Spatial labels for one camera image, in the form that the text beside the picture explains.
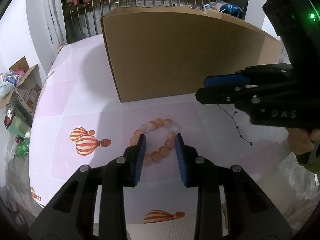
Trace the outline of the person's right hand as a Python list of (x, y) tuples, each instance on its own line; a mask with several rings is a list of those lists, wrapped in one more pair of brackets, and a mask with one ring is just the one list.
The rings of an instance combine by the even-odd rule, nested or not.
[(286, 130), (289, 148), (295, 155), (312, 152), (315, 148), (314, 143), (319, 141), (319, 129), (315, 129), (311, 133), (299, 128), (286, 128)]

